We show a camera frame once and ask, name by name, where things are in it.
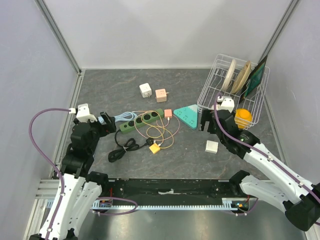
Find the white square plug adapter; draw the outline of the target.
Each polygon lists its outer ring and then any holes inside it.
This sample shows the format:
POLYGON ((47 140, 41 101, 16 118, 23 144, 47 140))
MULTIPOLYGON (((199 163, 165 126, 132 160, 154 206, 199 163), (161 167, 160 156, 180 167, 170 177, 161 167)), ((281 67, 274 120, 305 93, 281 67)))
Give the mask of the white square plug adapter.
POLYGON ((216 141, 207 140, 205 146, 205 152, 216 154, 218 152, 219 143, 216 141))

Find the white cube socket adapter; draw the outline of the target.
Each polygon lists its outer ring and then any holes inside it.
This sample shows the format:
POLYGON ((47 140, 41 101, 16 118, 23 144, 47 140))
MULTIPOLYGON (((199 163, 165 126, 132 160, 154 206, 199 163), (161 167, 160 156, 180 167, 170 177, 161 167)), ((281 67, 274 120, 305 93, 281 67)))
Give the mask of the white cube socket adapter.
POLYGON ((139 85, 140 94, 143 98, 148 98, 152 95, 152 89, 149 83, 139 85))

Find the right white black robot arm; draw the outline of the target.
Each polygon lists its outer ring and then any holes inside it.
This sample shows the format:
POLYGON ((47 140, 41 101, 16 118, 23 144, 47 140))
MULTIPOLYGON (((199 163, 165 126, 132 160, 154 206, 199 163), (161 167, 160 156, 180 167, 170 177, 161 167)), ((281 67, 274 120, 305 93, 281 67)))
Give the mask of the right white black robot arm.
POLYGON ((320 185, 300 176, 277 157, 253 133, 239 129, 235 114, 228 110, 204 110, 201 128, 209 123, 207 132, 215 134, 226 149, 253 165, 273 185, 261 183, 248 172, 239 171, 229 191, 235 197, 254 196, 281 210, 299 230, 308 231, 320 224, 320 185))

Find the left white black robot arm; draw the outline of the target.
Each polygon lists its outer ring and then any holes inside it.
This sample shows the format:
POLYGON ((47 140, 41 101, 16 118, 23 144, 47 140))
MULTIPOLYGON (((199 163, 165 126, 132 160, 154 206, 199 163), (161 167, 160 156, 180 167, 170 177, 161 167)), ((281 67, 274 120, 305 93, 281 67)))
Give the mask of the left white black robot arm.
POLYGON ((110 191, 105 173, 91 171, 100 138, 116 132, 115 118, 101 112, 99 121, 88 114, 77 116, 61 167, 54 167, 60 180, 53 205, 39 233, 31 240, 76 240, 80 228, 98 197, 110 191))

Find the pink cube socket adapter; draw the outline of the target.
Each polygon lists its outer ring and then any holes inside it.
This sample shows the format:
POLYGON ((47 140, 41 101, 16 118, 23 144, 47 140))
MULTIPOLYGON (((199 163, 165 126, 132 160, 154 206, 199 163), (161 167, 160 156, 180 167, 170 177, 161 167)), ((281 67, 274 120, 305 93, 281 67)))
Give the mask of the pink cube socket adapter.
POLYGON ((155 90, 155 99, 157 103, 163 103, 167 101, 167 95, 169 92, 165 88, 155 90))

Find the teal triangular power strip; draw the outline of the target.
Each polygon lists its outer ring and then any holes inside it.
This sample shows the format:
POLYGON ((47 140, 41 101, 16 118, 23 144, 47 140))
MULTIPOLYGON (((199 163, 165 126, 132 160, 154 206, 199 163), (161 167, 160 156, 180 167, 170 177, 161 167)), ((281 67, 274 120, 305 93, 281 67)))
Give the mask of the teal triangular power strip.
POLYGON ((173 114, 185 123, 188 127, 193 130, 197 129, 198 126, 198 106, 197 104, 192 104, 189 106, 181 107, 175 109, 173 114))

